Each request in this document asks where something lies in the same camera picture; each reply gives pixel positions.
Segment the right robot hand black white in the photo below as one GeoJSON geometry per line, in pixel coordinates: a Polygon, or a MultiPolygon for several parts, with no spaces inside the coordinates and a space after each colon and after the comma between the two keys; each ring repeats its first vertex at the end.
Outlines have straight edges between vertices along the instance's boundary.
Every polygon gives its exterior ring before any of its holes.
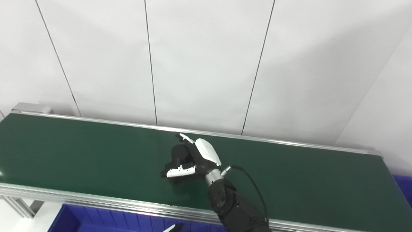
{"type": "Polygon", "coordinates": [[[213,170],[219,170],[222,162],[212,144],[198,138],[192,140],[187,135],[176,135],[180,144],[171,150],[171,162],[161,171],[162,178],[180,178],[190,175],[204,177],[213,170]]]}

